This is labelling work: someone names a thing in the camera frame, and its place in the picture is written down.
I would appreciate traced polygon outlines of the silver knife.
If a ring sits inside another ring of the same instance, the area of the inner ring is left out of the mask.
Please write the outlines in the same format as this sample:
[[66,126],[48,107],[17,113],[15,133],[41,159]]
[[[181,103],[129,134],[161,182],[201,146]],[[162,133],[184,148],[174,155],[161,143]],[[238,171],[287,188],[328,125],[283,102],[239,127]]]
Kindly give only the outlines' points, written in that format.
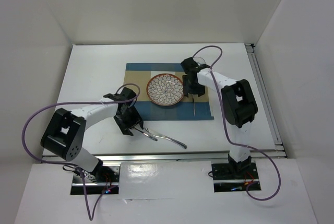
[[166,140],[168,140],[168,141],[170,141],[170,142],[172,142],[172,143],[174,143],[174,144],[182,147],[183,149],[187,149],[187,145],[186,144],[184,144],[184,143],[182,143],[182,142],[180,142],[180,141],[178,141],[178,140],[176,140],[174,138],[170,138],[170,137],[168,137],[166,135],[163,135],[161,133],[153,131],[153,130],[147,128],[147,127],[145,127],[144,129],[146,130],[146,132],[148,132],[149,134],[153,135],[154,137],[166,139]]

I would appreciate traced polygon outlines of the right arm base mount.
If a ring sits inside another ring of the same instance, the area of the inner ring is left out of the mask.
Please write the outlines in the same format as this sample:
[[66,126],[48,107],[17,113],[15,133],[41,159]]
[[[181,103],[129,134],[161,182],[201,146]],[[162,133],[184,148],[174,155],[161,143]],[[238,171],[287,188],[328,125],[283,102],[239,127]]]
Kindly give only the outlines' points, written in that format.
[[214,163],[211,165],[208,176],[213,179],[215,193],[246,191],[249,185],[249,191],[261,191],[259,175],[254,162],[239,174],[234,174],[228,163]]

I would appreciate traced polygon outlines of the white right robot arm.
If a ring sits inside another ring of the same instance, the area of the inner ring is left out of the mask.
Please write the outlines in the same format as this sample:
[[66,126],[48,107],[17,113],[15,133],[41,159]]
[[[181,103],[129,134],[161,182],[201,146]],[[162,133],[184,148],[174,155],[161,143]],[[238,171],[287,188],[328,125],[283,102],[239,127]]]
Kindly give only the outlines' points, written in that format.
[[184,96],[205,94],[210,88],[222,99],[224,124],[229,124],[234,133],[228,142],[233,145],[228,154],[228,173],[240,178],[251,165],[250,127],[258,112],[258,106],[249,82],[235,80],[211,71],[209,65],[198,64],[192,57],[181,62],[184,71]]

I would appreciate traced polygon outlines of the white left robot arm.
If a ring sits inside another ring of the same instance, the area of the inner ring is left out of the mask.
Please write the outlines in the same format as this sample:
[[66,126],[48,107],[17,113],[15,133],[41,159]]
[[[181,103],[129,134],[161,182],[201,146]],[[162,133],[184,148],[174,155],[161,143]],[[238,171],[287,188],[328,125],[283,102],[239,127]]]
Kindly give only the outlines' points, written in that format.
[[71,111],[57,109],[41,138],[41,146],[83,169],[85,177],[92,182],[112,178],[114,172],[82,147],[84,134],[90,127],[111,117],[123,135],[132,136],[130,130],[137,125],[143,128],[143,119],[132,101],[136,95],[124,87],[121,92],[104,95],[98,104]]

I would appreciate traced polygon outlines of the clear drinking glass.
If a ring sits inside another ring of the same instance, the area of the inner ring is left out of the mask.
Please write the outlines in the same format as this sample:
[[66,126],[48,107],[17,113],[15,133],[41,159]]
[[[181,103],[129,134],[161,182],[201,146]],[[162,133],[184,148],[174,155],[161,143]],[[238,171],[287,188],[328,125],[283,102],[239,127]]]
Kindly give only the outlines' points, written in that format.
[[195,56],[193,57],[194,61],[200,66],[200,65],[205,65],[206,61],[200,56]]

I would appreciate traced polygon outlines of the silver spoon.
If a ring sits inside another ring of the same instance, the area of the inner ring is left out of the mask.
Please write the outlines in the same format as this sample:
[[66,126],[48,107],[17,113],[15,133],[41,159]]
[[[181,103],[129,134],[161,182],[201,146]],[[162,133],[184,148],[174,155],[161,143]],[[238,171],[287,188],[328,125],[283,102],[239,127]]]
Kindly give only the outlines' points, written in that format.
[[196,104],[195,104],[195,96],[192,95],[192,103],[193,103],[193,114],[196,117]]

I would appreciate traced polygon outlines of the silver fork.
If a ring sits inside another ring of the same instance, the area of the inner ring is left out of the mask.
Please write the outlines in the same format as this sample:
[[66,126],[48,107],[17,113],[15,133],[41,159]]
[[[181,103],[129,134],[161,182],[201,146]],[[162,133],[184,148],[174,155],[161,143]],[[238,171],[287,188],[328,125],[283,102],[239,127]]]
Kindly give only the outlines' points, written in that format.
[[137,128],[135,128],[135,127],[133,127],[132,130],[136,130],[136,131],[140,132],[141,134],[143,134],[144,136],[150,138],[151,140],[153,140],[153,141],[155,141],[155,142],[158,141],[158,139],[157,139],[156,137],[152,136],[151,134],[149,134],[149,133],[147,133],[147,132],[144,132],[143,130],[137,129]]

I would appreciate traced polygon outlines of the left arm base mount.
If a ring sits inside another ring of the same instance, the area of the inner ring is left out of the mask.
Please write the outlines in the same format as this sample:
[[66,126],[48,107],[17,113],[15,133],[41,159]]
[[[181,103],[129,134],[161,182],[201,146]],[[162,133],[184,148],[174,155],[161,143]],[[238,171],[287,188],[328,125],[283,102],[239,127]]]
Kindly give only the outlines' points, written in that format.
[[[113,164],[109,166],[109,169],[110,172],[108,172],[107,175],[103,175],[99,179],[89,174],[87,171],[83,172],[88,195],[99,195],[102,193],[102,191],[105,191],[105,194],[108,195],[116,195],[119,193],[121,165]],[[73,174],[70,195],[83,195],[84,185],[79,172],[75,171],[73,166],[68,165],[64,165],[63,170]]]

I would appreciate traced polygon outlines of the floral ceramic plate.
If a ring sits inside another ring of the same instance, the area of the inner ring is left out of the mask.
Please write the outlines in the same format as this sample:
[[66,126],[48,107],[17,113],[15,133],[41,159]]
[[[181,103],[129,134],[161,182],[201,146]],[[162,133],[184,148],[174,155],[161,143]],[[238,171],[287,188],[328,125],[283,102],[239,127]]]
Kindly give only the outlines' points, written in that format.
[[183,99],[183,82],[174,74],[158,74],[148,81],[146,93],[154,104],[172,106]]

